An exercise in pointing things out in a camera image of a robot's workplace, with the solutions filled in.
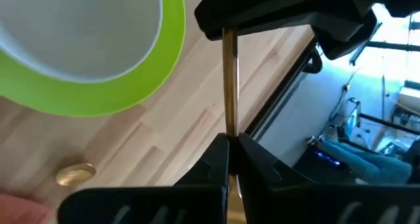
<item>green rim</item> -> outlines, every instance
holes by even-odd
[[[71,83],[42,76],[0,51],[0,95],[30,108],[65,116],[100,116],[132,107],[171,74],[185,35],[184,0],[162,0],[155,47],[137,68],[103,83]]]

